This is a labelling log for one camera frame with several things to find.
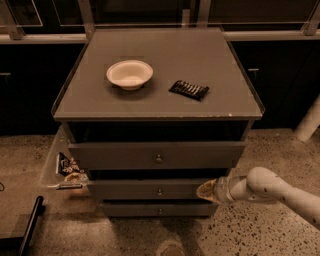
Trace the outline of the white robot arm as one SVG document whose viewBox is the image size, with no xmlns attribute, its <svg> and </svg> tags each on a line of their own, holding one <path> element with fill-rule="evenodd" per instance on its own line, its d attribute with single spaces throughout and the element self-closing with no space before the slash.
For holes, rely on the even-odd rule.
<svg viewBox="0 0 320 256">
<path fill-rule="evenodd" d="M 255 167 L 245 176 L 206 181 L 197 188 L 196 195 L 217 204 L 277 201 L 320 230 L 320 197 L 290 185 L 264 167 Z"/>
</svg>

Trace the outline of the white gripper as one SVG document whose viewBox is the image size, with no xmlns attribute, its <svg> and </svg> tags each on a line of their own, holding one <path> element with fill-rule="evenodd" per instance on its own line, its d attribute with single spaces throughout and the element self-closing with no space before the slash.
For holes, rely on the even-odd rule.
<svg viewBox="0 0 320 256">
<path fill-rule="evenodd" d="M 212 203 L 231 203 L 234 199 L 230 193 L 229 181 L 229 177 L 220 177 L 217 180 L 206 181 L 197 188 L 196 195 L 200 199 Z"/>
</svg>

